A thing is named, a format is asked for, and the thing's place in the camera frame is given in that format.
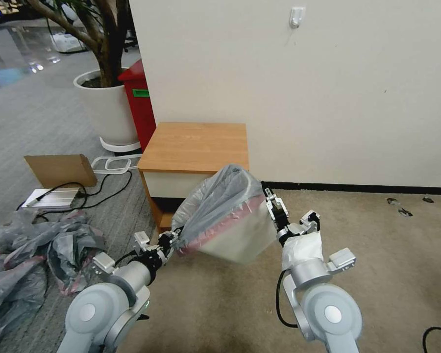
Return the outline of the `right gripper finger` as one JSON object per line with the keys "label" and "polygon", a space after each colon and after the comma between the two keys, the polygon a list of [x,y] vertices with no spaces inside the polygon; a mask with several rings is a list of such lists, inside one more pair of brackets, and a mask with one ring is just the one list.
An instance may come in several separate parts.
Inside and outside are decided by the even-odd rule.
{"label": "right gripper finger", "polygon": [[272,217],[276,227],[286,227],[289,224],[289,212],[286,209],[283,200],[280,197],[274,196],[271,200],[272,205]]}
{"label": "right gripper finger", "polygon": [[276,196],[275,193],[272,192],[272,190],[269,188],[268,184],[265,181],[261,181],[261,187],[265,196],[265,200],[266,200],[266,207],[268,209],[269,215],[271,217],[271,220],[274,222],[274,218],[272,217],[272,205],[271,205],[271,200],[274,198],[274,196]]}

